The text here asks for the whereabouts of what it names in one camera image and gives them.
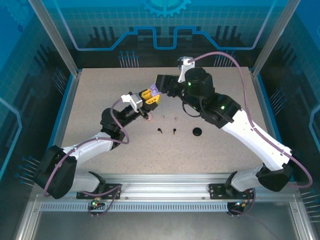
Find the small pink object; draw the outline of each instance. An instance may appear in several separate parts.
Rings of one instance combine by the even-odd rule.
[[[152,113],[148,112],[148,116],[149,116],[149,118],[148,118],[148,119],[145,119],[145,118],[144,118],[144,120],[146,120],[146,121],[151,121],[152,118],[153,118]]]
[[[152,97],[155,97],[155,96],[161,94],[161,92],[158,90],[158,88],[157,88],[157,86],[155,84],[152,84],[150,86],[150,91],[151,91],[151,96]]]

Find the aluminum frame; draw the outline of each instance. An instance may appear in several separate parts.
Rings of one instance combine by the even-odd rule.
[[[265,45],[263,46],[263,49],[261,50],[252,68],[253,76],[256,77],[260,73],[262,67],[264,66],[269,55],[274,49],[277,41],[279,40],[283,31],[285,30],[289,20],[291,19],[292,15],[296,11],[296,8],[299,5],[299,3],[300,3],[300,0],[288,0],[272,32],[270,33],[269,38],[267,39]]]
[[[41,24],[43,25],[45,31],[49,35],[51,41],[53,42],[54,46],[58,50],[62,60],[64,61],[65,65],[69,69],[70,73],[77,77],[78,75],[78,67],[72,58],[64,40],[62,39],[54,21],[52,20],[48,10],[46,9],[45,5],[41,0],[28,0],[30,5],[32,6],[35,14],[39,18]]]
[[[208,192],[210,183],[224,183],[229,176],[228,173],[221,174],[105,174],[102,177],[108,183],[122,184],[121,197],[116,201],[119,206],[157,206],[168,203],[168,205],[185,206],[213,206],[215,204],[225,204],[231,202],[226,199],[211,200]],[[32,239],[35,233],[37,219],[40,213],[48,212],[42,206],[53,204],[57,212],[84,212],[83,206],[89,200],[77,200],[76,193],[67,194],[61,199],[54,200],[42,196],[43,189],[34,186],[30,201],[24,213],[20,229],[16,240]],[[308,219],[304,203],[297,188],[285,187],[280,192],[272,192],[263,187],[256,188],[257,204],[263,202],[289,203],[292,222],[296,226],[296,234],[301,240],[315,240],[316,235]],[[79,205],[79,209],[67,208],[65,206]],[[177,212],[195,212],[195,209],[186,207]],[[121,211],[115,209],[114,212],[168,212],[161,210],[151,210],[150,208],[132,209]],[[197,212],[225,212],[210,211],[204,209]]]

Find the black cable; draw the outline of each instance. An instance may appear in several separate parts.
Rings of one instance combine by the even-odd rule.
[[[203,100],[204,100],[204,97],[200,97],[200,98],[199,98],[200,108],[201,108],[202,112],[205,114],[206,112],[205,112],[205,110],[204,110],[204,106],[202,106],[202,101],[203,101]]]
[[[184,102],[182,102],[182,109],[183,109],[183,111],[184,111],[188,116],[190,116],[190,117],[192,117],[192,118],[199,118],[199,117],[201,117],[200,114],[197,115],[197,116],[194,116],[194,115],[190,115],[189,113],[187,113],[187,111],[186,111],[186,109],[185,109],[185,103],[184,103]]]

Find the beige work surface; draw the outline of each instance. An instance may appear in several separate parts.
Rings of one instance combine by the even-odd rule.
[[[247,67],[241,69],[247,83],[251,116],[265,130],[250,72]],[[229,95],[244,107],[237,68],[206,67],[205,70],[212,75],[216,92]],[[83,69],[62,146],[80,143],[97,134],[102,128],[101,113],[121,95],[148,88],[158,74],[179,73],[177,67]],[[200,117],[189,117],[181,105],[178,97],[162,95],[160,106],[152,112],[151,121],[139,117],[125,128],[130,137],[128,145],[122,144],[104,152],[80,168],[100,174],[230,173],[262,163],[239,140]],[[125,106],[120,103],[115,109],[121,111]],[[186,110],[196,114],[189,106]],[[195,127],[202,129],[201,136],[193,135]],[[157,131],[158,128],[162,129],[163,134]]]

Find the gear logo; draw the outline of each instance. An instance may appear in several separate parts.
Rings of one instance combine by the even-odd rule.
[[[180,14],[180,10],[187,9],[187,4],[191,4],[191,0],[142,0],[144,10],[149,10],[150,14],[155,14],[157,17],[168,15],[173,17],[174,14]]]
[[[19,26],[27,20],[30,12],[27,0],[0,0],[0,7],[6,7]]]

